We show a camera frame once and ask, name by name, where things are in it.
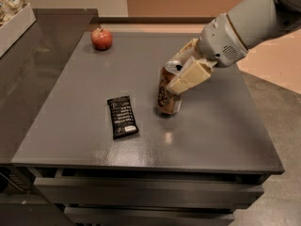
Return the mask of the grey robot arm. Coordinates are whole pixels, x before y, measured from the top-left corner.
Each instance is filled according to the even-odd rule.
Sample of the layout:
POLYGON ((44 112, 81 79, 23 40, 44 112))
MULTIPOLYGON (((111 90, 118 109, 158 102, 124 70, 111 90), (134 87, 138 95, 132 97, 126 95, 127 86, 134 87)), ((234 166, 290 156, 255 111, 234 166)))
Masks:
POLYGON ((209 22, 190 56, 167 84, 181 94, 211 76, 213 66, 228 67, 246 57, 248 50, 300 28, 301 0, 243 0, 209 22))

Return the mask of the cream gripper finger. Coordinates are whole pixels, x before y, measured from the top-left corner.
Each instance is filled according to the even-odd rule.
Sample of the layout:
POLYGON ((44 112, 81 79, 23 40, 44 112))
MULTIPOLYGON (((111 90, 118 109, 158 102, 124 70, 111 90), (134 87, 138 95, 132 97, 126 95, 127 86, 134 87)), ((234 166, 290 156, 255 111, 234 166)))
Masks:
POLYGON ((188 58, 200 58, 201 54, 198 49, 198 39, 194 38, 187 42, 184 47, 176 54, 176 58, 180 61, 186 61, 188 58))
POLYGON ((196 59, 191 56, 184 63, 182 70, 167 84, 166 89, 173 94, 181 94, 209 79, 216 64, 214 60, 204 57, 196 59))

